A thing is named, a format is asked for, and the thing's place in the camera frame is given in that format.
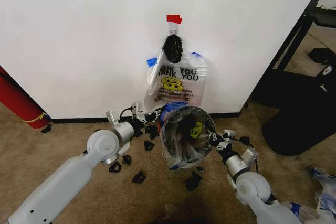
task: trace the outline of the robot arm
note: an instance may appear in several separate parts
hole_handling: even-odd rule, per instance
[[[301,224],[299,219],[276,199],[270,200],[271,189],[267,180],[259,173],[250,172],[250,164],[259,153],[248,148],[242,156],[232,149],[235,132],[225,130],[223,137],[213,136],[211,144],[223,158],[228,169],[228,181],[236,191],[238,200],[249,205],[257,217],[258,224]]]
[[[90,180],[94,167],[120,149],[111,131],[93,133],[86,155],[72,157],[38,186],[10,216],[9,224],[51,223]]]
[[[116,111],[108,111],[107,118],[112,131],[100,130],[87,141],[87,153],[72,157],[62,164],[38,186],[5,223],[46,224],[51,223],[87,184],[93,169],[100,162],[110,164],[130,147],[135,132],[147,121],[155,121],[161,110],[147,114],[142,112],[141,102],[133,103],[133,118],[119,122]]]

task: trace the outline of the black trash bin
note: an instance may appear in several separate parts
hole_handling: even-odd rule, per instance
[[[336,132],[334,69],[327,66],[310,86],[264,124],[262,133],[273,151],[298,155]]]

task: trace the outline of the red fire extinguisher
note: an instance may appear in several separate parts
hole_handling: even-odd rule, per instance
[[[50,117],[0,66],[0,102],[33,128],[49,124]]]

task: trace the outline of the yellow smiley face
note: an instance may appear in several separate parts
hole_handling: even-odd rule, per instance
[[[167,90],[170,91],[181,91],[183,90],[182,82],[171,78],[171,77],[166,77],[161,80],[163,87]]]
[[[190,131],[190,136],[192,138],[198,138],[198,136],[202,132],[202,126],[202,123],[196,122],[196,126]]]

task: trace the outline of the black baseboard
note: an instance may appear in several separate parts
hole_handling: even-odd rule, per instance
[[[240,116],[240,112],[232,112],[232,113],[210,113],[212,118],[237,118]]]
[[[53,123],[107,123],[107,118],[56,118]]]
[[[236,113],[210,113],[212,118],[237,118],[240,112]],[[53,123],[107,123],[107,118],[56,118]]]

